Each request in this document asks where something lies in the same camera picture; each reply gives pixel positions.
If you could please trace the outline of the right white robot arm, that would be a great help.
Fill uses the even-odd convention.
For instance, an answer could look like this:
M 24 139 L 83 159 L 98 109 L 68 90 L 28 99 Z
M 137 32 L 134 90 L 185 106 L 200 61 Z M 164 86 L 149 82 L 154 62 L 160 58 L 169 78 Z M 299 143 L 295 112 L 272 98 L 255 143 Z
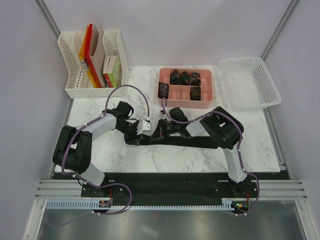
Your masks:
M 235 197 L 259 196 L 260 185 L 252 182 L 257 177 L 244 167 L 240 149 L 244 127 L 237 119 L 220 106 L 195 121 L 175 107 L 169 111 L 169 118 L 158 121 L 148 145 L 222 149 L 228 167 L 228 191 Z

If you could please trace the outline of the long black necktie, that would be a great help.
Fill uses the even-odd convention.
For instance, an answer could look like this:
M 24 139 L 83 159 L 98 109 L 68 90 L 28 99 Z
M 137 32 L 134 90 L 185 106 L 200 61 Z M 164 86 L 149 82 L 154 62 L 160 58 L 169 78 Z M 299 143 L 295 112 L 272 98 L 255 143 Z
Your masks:
M 164 145 L 164 146 L 179 146 L 190 148 L 218 149 L 219 146 L 209 136 L 196 136 L 190 139 L 181 136 L 169 136 L 167 138 L 151 139 L 144 138 L 139 141 L 140 146 Z

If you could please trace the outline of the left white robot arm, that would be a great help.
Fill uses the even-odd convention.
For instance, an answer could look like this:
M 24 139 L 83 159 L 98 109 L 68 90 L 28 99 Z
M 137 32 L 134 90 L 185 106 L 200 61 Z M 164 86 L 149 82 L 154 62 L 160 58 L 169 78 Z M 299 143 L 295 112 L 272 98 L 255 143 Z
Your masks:
M 120 101 L 116 108 L 104 110 L 87 124 L 75 127 L 66 125 L 61 129 L 53 153 L 52 161 L 61 167 L 64 175 L 73 175 L 81 186 L 81 196 L 85 198 L 112 197 L 114 188 L 121 191 L 129 187 L 109 181 L 106 173 L 92 163 L 93 142 L 113 130 L 121 132 L 127 145 L 139 146 L 146 136 L 142 127 L 148 121 L 131 119 L 134 108 Z

